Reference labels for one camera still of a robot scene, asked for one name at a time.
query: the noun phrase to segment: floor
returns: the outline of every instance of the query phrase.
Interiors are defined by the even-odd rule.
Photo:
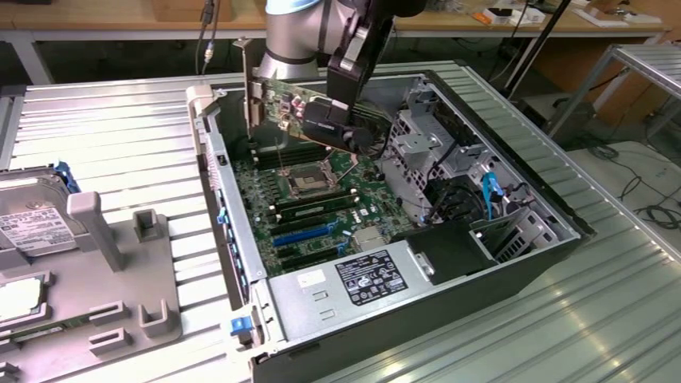
[[[228,40],[216,42],[215,56],[207,73],[241,71],[240,51]],[[508,66],[515,47],[497,55],[497,38],[392,39],[381,62],[464,60],[484,78],[496,78],[495,86],[504,87],[513,65]],[[264,41],[256,41],[264,52]],[[188,76],[195,74],[195,41],[46,41],[40,51],[53,78],[59,83],[124,80],[151,77]],[[0,85],[26,84],[30,79],[22,68],[12,47],[0,43]],[[513,100],[521,97],[560,92],[559,87],[533,69],[528,72]],[[595,120],[588,127],[579,127],[596,136],[611,137],[612,127]],[[671,125],[647,142],[643,128],[623,127],[613,141],[636,140],[653,144],[669,158],[681,161],[681,128]]]

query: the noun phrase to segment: warning label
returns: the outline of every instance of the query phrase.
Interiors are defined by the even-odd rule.
[[[336,270],[356,306],[409,288],[385,250],[336,264]]]
[[[67,222],[53,207],[0,215],[0,233],[22,251],[73,242],[73,234]]]

